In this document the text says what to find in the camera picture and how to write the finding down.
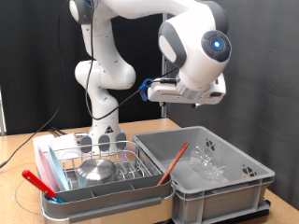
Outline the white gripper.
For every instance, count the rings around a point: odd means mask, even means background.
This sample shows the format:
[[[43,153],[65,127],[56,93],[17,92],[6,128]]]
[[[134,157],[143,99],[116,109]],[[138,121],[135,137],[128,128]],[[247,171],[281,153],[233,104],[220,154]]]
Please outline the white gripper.
[[[192,104],[196,109],[201,105],[218,104],[226,94],[226,84],[223,74],[213,81],[208,77],[192,78],[184,73],[179,73],[177,84],[162,83],[157,79],[148,88],[148,98],[152,102]]]

